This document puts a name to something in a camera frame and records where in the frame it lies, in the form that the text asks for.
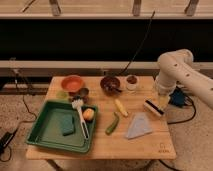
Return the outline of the white gripper black pad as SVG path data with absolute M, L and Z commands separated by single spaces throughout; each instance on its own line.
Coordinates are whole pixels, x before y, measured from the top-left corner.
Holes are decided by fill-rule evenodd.
M 168 95 L 159 95 L 157 101 L 146 100 L 144 107 L 151 111 L 154 115 L 161 117 L 164 115 L 164 111 L 168 106 L 170 97 Z

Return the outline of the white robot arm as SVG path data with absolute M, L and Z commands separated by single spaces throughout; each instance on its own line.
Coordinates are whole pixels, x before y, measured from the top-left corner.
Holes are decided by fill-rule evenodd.
M 154 87 L 159 95 L 169 96 L 180 82 L 213 109 L 213 80 L 194 70 L 192 63 L 193 54 L 187 49 L 161 54 L 157 60 L 159 74 Z

